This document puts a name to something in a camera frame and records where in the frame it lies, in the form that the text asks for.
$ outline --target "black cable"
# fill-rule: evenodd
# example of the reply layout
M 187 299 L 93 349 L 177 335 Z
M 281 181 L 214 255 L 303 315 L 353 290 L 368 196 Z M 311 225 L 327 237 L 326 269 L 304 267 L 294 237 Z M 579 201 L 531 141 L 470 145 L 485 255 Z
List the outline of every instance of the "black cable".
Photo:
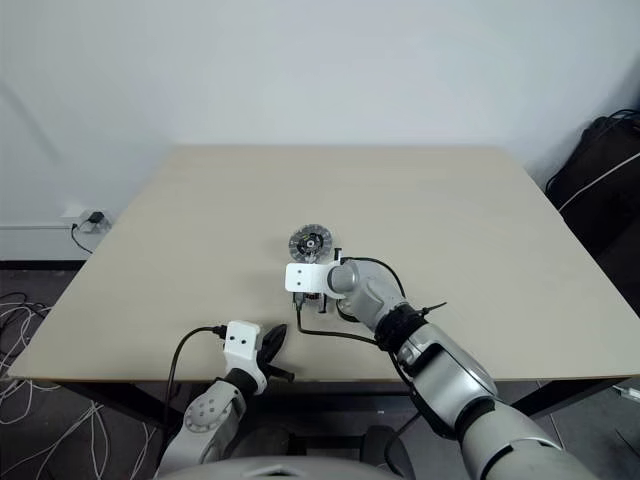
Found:
M 85 252 L 88 252 L 88 253 L 93 254 L 93 252 L 92 252 L 91 250 L 89 250 L 87 247 L 85 247 L 85 246 L 81 245 L 81 244 L 80 244 L 80 242 L 76 239 L 76 236 L 74 235 L 74 232 L 75 232 L 76 228 L 78 228 L 78 225 L 74 223 L 74 224 L 71 226 L 71 240 L 73 240 L 73 241 L 74 241 L 74 243 L 75 243 L 78 247 L 80 247 L 82 250 L 84 250 Z
M 337 338 L 347 338 L 349 340 L 357 340 L 359 342 L 369 343 L 371 345 L 378 345 L 378 343 L 367 337 L 361 337 L 360 335 L 354 335 L 352 333 L 342 333 L 342 332 L 323 332 L 320 330 L 307 330 L 302 327 L 302 315 L 301 315 L 302 307 L 296 306 L 296 321 L 298 331 L 300 333 L 304 333 L 305 335 L 317 335 L 319 337 L 337 337 Z
M 398 374 L 398 376 L 407 385 L 407 387 L 411 388 L 411 382 L 409 381 L 407 376 L 404 374 L 404 372 L 400 368 L 400 365 L 398 364 L 398 359 L 396 358 L 396 356 L 393 353 L 389 352 L 389 358 L 391 359 L 391 363 L 393 364 L 393 368 L 396 369 L 396 373 Z
M 158 464 L 160 464 L 160 460 L 162 459 L 162 454 L 164 450 L 167 448 L 167 443 L 169 439 L 169 408 L 171 403 L 171 391 L 173 390 L 173 379 L 176 375 L 176 366 L 178 365 L 178 358 L 180 357 L 180 352 L 182 351 L 182 347 L 186 343 L 189 338 L 199 332 L 211 332 L 215 333 L 218 336 L 224 338 L 224 333 L 226 329 L 222 326 L 217 327 L 198 327 L 191 330 L 187 333 L 178 346 L 176 347 L 176 351 L 173 353 L 173 358 L 171 359 L 171 369 L 169 370 L 169 378 L 167 379 L 167 388 L 164 394 L 164 411 L 163 411 L 163 434 L 162 434 L 162 448 L 160 449 L 160 454 L 158 455 Z
M 400 471 L 400 469 L 398 467 L 396 467 L 395 464 L 393 463 L 393 461 L 391 460 L 391 447 L 393 447 L 393 444 L 398 440 L 398 438 L 400 438 L 400 435 L 402 435 L 404 432 L 406 432 L 407 429 L 413 424 L 413 422 L 415 422 L 421 416 L 422 416 L 422 414 L 420 412 L 418 412 L 413 417 L 411 417 L 409 420 L 407 420 L 407 422 L 403 426 L 401 426 L 391 436 L 391 438 L 389 438 L 389 440 L 387 440 L 387 444 L 384 447 L 384 461 L 387 462 L 387 465 L 389 466 L 389 470 L 391 470 L 393 473 L 395 473 L 396 475 L 399 475 L 401 477 L 403 477 L 404 475 L 402 475 L 402 472 Z
M 384 263 L 381 260 L 378 260 L 377 258 L 371 258 L 371 257 L 342 257 L 342 260 L 356 260 L 356 261 L 361 261 L 361 262 L 373 262 L 373 263 L 377 263 L 378 265 L 384 267 L 387 269 L 387 271 L 393 275 L 393 278 L 395 279 L 396 283 L 398 284 L 398 289 L 400 289 L 400 293 L 402 294 L 403 297 L 406 297 L 407 295 L 404 293 L 404 287 L 402 286 L 402 282 L 400 281 L 400 277 L 398 277 L 398 275 L 396 274 L 396 272 L 393 271 L 393 268 L 391 268 L 389 265 L 387 265 L 386 263 Z

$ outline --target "wall socket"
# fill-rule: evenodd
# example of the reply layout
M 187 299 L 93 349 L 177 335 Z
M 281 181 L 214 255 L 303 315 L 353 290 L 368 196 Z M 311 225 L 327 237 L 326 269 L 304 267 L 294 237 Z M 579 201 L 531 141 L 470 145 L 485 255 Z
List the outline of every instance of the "wall socket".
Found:
M 94 224 L 87 222 L 87 219 L 93 212 L 101 212 L 104 215 L 100 223 Z M 78 230 L 82 233 L 104 233 L 113 225 L 113 217 L 103 208 L 69 207 L 60 218 L 66 225 L 69 225 L 69 228 L 71 228 L 74 223 L 78 225 Z

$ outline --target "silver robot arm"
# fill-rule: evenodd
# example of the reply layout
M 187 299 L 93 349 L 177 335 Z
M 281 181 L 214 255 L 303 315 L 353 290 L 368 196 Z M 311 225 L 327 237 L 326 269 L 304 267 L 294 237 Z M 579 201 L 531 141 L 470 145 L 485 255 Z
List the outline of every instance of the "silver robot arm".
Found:
M 460 443 L 473 480 L 595 480 L 530 418 L 504 404 L 490 375 L 413 309 L 389 273 L 369 261 L 327 270 L 327 294 L 375 334 L 411 377 L 411 398 L 440 436 Z

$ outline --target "table top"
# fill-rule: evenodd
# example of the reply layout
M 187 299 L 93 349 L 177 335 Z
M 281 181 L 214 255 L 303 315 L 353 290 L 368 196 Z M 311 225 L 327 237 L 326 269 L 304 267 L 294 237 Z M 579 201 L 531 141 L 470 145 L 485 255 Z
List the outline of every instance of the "table top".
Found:
M 185 333 L 235 319 L 288 323 L 274 363 L 298 379 L 397 380 L 374 346 L 295 330 L 287 243 L 308 223 L 391 264 L 416 308 L 448 302 L 428 319 L 497 380 L 640 374 L 640 319 L 504 152 L 302 146 L 177 148 L 10 374 L 165 380 Z M 310 308 L 303 322 L 368 334 Z M 176 378 L 223 370 L 221 341 L 200 334 Z

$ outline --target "metal gear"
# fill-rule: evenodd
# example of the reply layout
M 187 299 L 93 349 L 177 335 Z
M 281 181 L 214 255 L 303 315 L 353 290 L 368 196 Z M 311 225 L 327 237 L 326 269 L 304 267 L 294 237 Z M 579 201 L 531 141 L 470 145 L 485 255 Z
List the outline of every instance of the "metal gear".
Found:
M 289 239 L 289 253 L 298 263 L 315 263 L 331 252 L 331 232 L 318 224 L 296 230 Z

